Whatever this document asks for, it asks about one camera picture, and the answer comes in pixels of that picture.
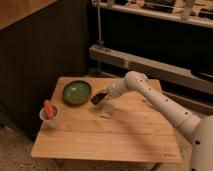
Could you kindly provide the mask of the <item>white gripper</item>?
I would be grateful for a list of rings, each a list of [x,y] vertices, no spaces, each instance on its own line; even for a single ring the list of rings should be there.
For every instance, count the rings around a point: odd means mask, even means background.
[[[106,99],[106,98],[117,98],[117,97],[119,97],[118,85],[115,82],[107,84],[101,90],[101,97],[103,99]]]

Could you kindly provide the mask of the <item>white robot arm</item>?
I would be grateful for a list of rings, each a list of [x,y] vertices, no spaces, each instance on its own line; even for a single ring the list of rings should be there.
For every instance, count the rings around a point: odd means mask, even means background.
[[[144,96],[192,145],[189,171],[213,171],[213,115],[200,118],[148,83],[145,74],[129,71],[104,88],[111,98],[135,91]]]

